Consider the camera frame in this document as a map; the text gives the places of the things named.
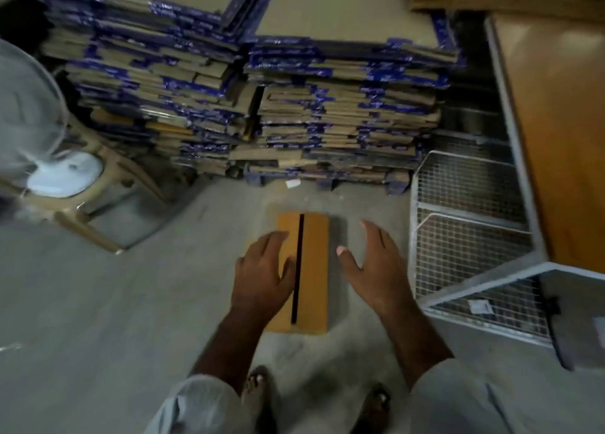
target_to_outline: hand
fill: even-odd
[[[362,221],[366,229],[366,261],[359,268],[344,246],[337,247],[338,258],[355,292],[381,318],[414,304],[406,266],[397,245],[388,232],[378,225]]]
[[[296,262],[288,258],[279,277],[279,249],[288,232],[263,235],[235,262],[231,311],[262,328],[277,314],[294,290]]]

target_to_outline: brown table surface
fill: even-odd
[[[605,273],[605,26],[494,24],[550,260]]]

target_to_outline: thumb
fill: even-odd
[[[288,257],[284,263],[284,271],[279,282],[278,289],[282,292],[284,302],[290,297],[297,282],[297,262],[293,257]]]
[[[357,266],[357,262],[355,262],[355,258],[353,257],[351,251],[348,248],[344,246],[337,247],[337,255],[338,259],[340,259],[341,261],[343,271],[350,281],[361,270]]]

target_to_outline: white paper tag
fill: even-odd
[[[292,187],[298,187],[301,184],[300,179],[290,179],[285,181],[285,186],[291,189]]]
[[[491,308],[489,300],[467,300],[471,313],[474,315],[493,315],[494,309]]]
[[[597,316],[592,319],[592,322],[595,325],[599,344],[601,345],[601,348],[605,348],[605,316]]]

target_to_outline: gray shirt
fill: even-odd
[[[408,401],[412,434],[526,434],[515,409],[484,377],[448,359],[425,373]],[[194,375],[174,387],[144,434],[249,434],[253,415],[222,380]]]

